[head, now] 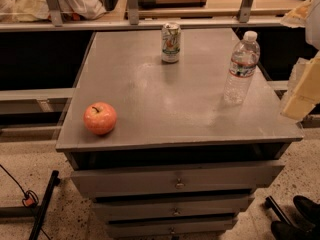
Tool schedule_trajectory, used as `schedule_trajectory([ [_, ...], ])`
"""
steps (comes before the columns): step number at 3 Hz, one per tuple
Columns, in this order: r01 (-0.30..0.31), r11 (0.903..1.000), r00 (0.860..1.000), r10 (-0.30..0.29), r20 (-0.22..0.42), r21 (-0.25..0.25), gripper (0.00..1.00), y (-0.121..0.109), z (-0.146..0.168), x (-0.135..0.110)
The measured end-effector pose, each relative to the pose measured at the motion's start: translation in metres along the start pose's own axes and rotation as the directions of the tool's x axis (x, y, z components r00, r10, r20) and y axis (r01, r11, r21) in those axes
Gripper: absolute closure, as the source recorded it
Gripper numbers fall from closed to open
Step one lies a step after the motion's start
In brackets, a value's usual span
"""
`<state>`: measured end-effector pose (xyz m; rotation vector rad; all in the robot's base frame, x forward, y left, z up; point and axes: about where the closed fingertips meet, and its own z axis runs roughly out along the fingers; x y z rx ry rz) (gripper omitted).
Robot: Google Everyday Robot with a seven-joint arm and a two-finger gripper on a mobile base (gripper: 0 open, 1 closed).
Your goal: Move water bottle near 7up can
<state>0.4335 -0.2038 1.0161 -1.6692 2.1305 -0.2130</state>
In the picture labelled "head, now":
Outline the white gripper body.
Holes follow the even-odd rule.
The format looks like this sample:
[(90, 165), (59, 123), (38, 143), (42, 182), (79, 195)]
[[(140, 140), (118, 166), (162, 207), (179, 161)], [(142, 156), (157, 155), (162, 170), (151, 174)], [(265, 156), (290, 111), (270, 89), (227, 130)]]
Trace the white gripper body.
[(306, 42), (320, 50), (320, 0), (313, 0), (305, 25)]

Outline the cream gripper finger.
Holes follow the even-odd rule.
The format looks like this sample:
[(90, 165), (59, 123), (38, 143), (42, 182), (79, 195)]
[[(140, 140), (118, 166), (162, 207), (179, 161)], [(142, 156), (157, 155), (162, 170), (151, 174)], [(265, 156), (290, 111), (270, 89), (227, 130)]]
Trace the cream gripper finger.
[(287, 87), (280, 114), (301, 121), (320, 103), (320, 55), (310, 60), (299, 58)]
[(305, 0), (294, 9), (286, 13), (280, 24), (290, 28), (304, 28), (313, 0)]

